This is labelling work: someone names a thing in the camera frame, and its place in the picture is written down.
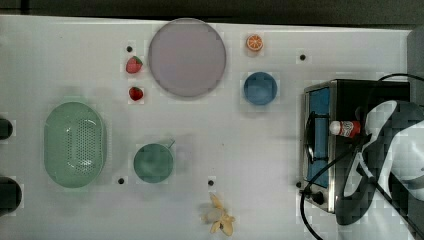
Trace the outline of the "black robot base upper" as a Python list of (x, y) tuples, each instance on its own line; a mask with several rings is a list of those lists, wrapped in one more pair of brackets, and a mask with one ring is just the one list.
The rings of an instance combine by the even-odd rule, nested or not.
[(8, 139), (13, 133), (13, 125), (7, 119), (0, 119), (0, 140)]

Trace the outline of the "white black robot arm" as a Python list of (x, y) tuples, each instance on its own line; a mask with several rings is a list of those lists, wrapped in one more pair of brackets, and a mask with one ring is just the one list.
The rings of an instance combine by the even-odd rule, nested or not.
[(413, 239), (423, 240), (423, 109), (383, 102), (365, 115), (361, 139), (336, 198), (336, 222), (351, 226), (374, 219), (377, 228), (391, 232), (391, 221), (371, 211), (380, 194)]

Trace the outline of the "black robot base lower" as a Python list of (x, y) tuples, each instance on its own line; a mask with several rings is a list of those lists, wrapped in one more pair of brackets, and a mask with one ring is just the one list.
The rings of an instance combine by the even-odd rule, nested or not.
[(22, 201), (22, 189), (8, 177), (0, 178), (0, 216), (14, 212)]

